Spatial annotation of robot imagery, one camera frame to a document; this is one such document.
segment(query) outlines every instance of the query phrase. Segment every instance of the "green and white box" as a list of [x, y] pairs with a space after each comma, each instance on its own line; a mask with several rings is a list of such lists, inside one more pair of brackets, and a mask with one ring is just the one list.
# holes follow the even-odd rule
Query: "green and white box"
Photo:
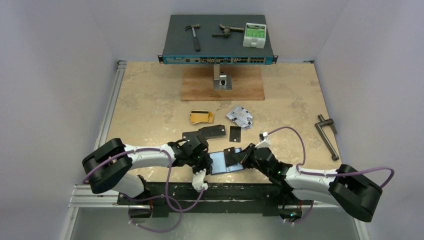
[[263, 49], [267, 39], [267, 25], [259, 23], [246, 23], [244, 29], [243, 47]]

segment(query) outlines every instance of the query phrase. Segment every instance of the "wooden table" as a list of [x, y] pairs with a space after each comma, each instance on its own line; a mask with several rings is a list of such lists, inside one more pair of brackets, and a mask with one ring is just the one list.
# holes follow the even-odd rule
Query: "wooden table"
[[[125, 70], [118, 100], [113, 113], [108, 140], [121, 138], [133, 146], [159, 146], [182, 138], [182, 132], [196, 131], [201, 127], [225, 125], [227, 136], [210, 139], [209, 152], [229, 147], [246, 148], [257, 144], [259, 134], [281, 126], [299, 131], [306, 147], [306, 168], [336, 169], [341, 160], [333, 161], [314, 124], [318, 115], [328, 118], [321, 87], [313, 64], [278, 63], [262, 65], [265, 100], [262, 101], [181, 101], [183, 68], [187, 65], [164, 65], [156, 62], [129, 62]], [[206, 84], [213, 84], [211, 79]], [[253, 128], [241, 131], [241, 143], [230, 142], [230, 126], [235, 126], [226, 114], [235, 105], [247, 109], [253, 116]], [[191, 110], [205, 110], [215, 114], [213, 124], [190, 123]], [[330, 127], [324, 128], [328, 139], [337, 150]], [[302, 146], [294, 132], [280, 130], [270, 136], [271, 150], [281, 162], [296, 164], [302, 161]], [[163, 182], [168, 169], [146, 167], [130, 171], [147, 181]], [[171, 182], [191, 182], [189, 166], [172, 168]], [[211, 183], [269, 183], [256, 169], [227, 174], [209, 175]]]

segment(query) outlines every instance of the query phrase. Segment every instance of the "gray floor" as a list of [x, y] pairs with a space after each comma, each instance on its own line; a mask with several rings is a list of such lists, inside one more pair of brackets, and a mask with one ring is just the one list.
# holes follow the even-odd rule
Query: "gray floor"
[[[340, 208], [315, 208], [303, 223], [291, 227], [261, 214], [185, 213], [171, 232], [153, 233], [128, 224], [128, 210], [122, 208], [80, 209], [73, 240], [359, 240], [352, 217]], [[145, 226], [168, 228], [178, 215], [151, 218]]]

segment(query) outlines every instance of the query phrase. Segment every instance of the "white wall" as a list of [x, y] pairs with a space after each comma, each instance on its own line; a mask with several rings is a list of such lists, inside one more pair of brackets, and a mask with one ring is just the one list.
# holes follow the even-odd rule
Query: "white wall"
[[114, 56], [157, 61], [171, 14], [264, 14], [280, 61], [314, 60], [347, 0], [87, 0]]
[[115, 69], [85, 0], [1, 1], [0, 239], [58, 239]]
[[373, 240], [424, 235], [423, 13], [422, 0], [349, 0], [315, 62], [343, 162], [395, 169]]

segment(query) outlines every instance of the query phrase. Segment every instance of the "hammer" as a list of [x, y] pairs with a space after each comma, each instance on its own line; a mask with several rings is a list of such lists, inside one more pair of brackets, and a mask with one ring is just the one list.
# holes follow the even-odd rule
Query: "hammer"
[[199, 43], [199, 39], [196, 36], [196, 31], [195, 29], [199, 29], [200, 28], [200, 24], [194, 24], [194, 25], [188, 25], [185, 27], [185, 30], [193, 30], [193, 41], [194, 41], [194, 49], [196, 50], [196, 52], [200, 51], [200, 43]]

